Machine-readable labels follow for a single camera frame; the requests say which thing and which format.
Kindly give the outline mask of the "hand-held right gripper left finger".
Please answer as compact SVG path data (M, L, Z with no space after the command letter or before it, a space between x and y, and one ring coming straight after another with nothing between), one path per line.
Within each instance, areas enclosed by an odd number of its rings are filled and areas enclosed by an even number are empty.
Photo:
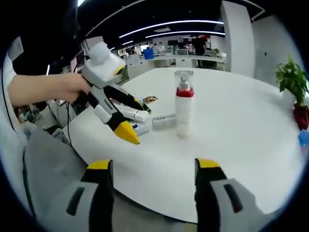
M111 232L113 163L99 160L88 165L65 208L66 232Z

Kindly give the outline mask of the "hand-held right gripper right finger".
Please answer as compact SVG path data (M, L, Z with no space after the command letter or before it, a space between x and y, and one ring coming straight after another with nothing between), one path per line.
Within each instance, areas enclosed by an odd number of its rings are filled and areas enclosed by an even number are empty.
M195 202L199 232L258 232L266 216L255 196L236 179L226 177L219 163L195 160Z

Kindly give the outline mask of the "person's left hand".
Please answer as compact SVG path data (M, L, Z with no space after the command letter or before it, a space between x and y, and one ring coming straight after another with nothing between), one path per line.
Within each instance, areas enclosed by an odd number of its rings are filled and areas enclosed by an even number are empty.
M61 77L59 97L61 100L74 102L80 93L88 94L91 86L79 73L67 73Z

